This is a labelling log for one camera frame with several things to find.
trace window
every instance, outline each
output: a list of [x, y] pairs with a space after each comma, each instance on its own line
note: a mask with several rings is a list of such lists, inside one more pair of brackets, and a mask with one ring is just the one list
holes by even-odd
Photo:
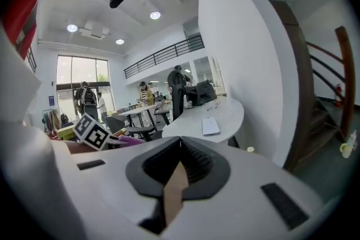
[[58, 106], [69, 120], [75, 120], [76, 115], [81, 116], [75, 110], [74, 96], [83, 81], [89, 84], [95, 94], [101, 92], [107, 111], [114, 111], [106, 60], [58, 56], [56, 81]]

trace fire extinguisher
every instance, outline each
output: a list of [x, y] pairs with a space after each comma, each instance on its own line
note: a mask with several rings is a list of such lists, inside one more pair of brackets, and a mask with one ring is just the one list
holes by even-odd
[[[335, 86], [335, 88], [340, 94], [342, 93], [343, 89], [341, 88], [340, 83], [337, 86]], [[335, 94], [335, 107], [340, 107], [340, 106], [341, 106], [341, 99], [337, 94]]]

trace wooden stair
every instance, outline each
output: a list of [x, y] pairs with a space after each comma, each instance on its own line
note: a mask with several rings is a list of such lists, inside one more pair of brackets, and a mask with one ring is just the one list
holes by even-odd
[[328, 144], [338, 131], [339, 128], [325, 107], [315, 98], [308, 141], [304, 144], [303, 152], [300, 155], [298, 163], [315, 154], [320, 148]]

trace white phone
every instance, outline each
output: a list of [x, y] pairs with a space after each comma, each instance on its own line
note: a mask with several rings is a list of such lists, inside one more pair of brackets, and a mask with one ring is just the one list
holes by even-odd
[[203, 136], [217, 135], [220, 133], [218, 123], [215, 117], [202, 119], [202, 134]]

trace stair step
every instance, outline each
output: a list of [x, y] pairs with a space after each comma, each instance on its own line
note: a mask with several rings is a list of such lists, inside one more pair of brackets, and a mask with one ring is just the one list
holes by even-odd
[[304, 152], [299, 162], [303, 161], [310, 155], [313, 155], [316, 151], [328, 143], [333, 138], [337, 130], [337, 127], [324, 124], [321, 130], [310, 134], [308, 143], [304, 146]]
[[324, 110], [315, 109], [311, 118], [310, 130], [314, 130], [316, 127], [323, 124], [326, 121], [328, 115], [329, 113]]

